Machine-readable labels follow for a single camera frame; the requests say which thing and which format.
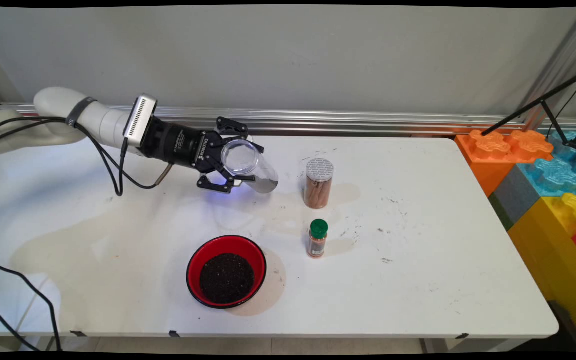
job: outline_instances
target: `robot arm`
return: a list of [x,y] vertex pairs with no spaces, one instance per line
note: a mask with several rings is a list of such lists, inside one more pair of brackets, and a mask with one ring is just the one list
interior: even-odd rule
[[[77,126],[87,130],[99,144],[121,149],[126,142],[128,152],[195,169],[201,173],[197,187],[202,189],[230,194],[231,189],[240,186],[242,182],[256,181],[252,173],[231,174],[224,167],[225,159],[222,159],[224,146],[228,146],[231,141],[241,140],[253,152],[254,165],[259,161],[264,148],[247,140],[248,129],[242,123],[219,117],[214,130],[202,131],[165,122],[154,116],[157,100],[146,94],[137,98],[131,112],[110,109],[98,101],[86,103],[86,99],[86,95],[72,89],[46,88],[35,95],[34,106],[42,117],[66,119],[73,109],[84,104],[82,112],[75,119]],[[16,111],[0,111],[0,123],[16,117],[21,117]],[[0,126],[0,135],[28,123],[30,121],[7,123]],[[85,137],[80,130],[66,124],[66,121],[46,123],[0,139],[0,154],[34,146],[71,144]],[[275,171],[272,168],[269,170],[276,178]],[[224,184],[213,184],[208,180],[206,175],[214,171],[224,177]],[[272,189],[264,192],[272,191],[277,182],[273,184]]]

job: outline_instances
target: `floor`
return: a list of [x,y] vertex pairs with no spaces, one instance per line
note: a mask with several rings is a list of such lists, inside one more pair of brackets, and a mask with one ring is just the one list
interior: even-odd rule
[[[88,353],[203,355],[362,355],[422,354],[418,339],[275,339],[172,337],[62,337],[64,351]],[[14,337],[0,346],[16,349]],[[50,351],[55,351],[55,342]]]

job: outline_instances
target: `black bowl rim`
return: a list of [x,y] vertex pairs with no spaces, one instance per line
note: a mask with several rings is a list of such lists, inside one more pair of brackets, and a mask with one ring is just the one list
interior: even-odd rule
[[[210,244],[211,242],[214,242],[217,239],[221,239],[221,238],[225,238],[225,237],[238,237],[238,238],[246,239],[252,245],[256,246],[256,248],[259,249],[259,253],[261,253],[261,257],[263,258],[263,276],[261,277],[261,282],[259,283],[259,287],[256,290],[254,290],[254,292],[252,294],[250,294],[250,296],[245,297],[242,301],[239,301],[238,303],[231,303],[230,305],[221,305],[221,306],[220,305],[209,305],[208,303],[205,303],[199,297],[197,297],[197,295],[190,288],[190,280],[188,278],[188,271],[190,270],[190,264],[192,264],[193,259],[195,259],[195,256],[197,255],[197,253],[199,253],[199,250],[203,249],[206,245]],[[268,271],[268,263],[266,262],[266,255],[265,255],[264,251],[259,247],[259,245],[256,242],[254,242],[251,239],[249,239],[245,236],[242,236],[242,235],[221,235],[221,236],[215,237],[214,239],[206,241],[204,244],[202,244],[202,246],[199,246],[199,248],[194,252],[192,257],[190,258],[190,261],[188,261],[188,266],[186,266],[186,268],[185,268],[185,285],[188,287],[188,291],[190,292],[190,295],[192,295],[192,297],[194,297],[194,300],[199,301],[199,303],[201,303],[201,305],[204,305],[204,306],[207,306],[208,308],[213,308],[213,309],[231,309],[231,308],[235,308],[236,306],[242,305],[243,303],[246,303],[246,301],[249,301],[250,299],[252,299],[252,297],[255,296],[257,294],[257,292],[259,292],[259,289],[261,289],[261,287],[264,285],[264,281],[266,280],[266,272],[267,271]]]

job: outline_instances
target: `black wrist strap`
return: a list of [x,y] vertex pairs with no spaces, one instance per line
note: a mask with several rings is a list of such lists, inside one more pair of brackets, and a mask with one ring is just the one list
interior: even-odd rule
[[77,124],[77,120],[79,120],[80,116],[82,116],[82,112],[84,112],[84,110],[86,110],[88,105],[90,105],[96,101],[97,100],[94,100],[94,98],[91,98],[90,96],[88,96],[87,98],[84,98],[82,101],[79,101],[75,105],[74,109],[72,109],[72,111],[70,112],[68,117],[66,117],[66,125],[74,128],[75,125]]

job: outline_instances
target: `glass jar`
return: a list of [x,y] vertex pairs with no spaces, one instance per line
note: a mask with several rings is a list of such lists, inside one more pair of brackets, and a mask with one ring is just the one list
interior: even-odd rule
[[236,139],[224,145],[221,162],[233,175],[254,175],[254,181],[244,183],[260,194],[268,194],[279,185],[279,176],[275,169],[256,147],[244,139]]
[[312,159],[306,164],[306,188],[303,202],[311,209],[322,209],[328,205],[332,189],[332,162],[326,159]]

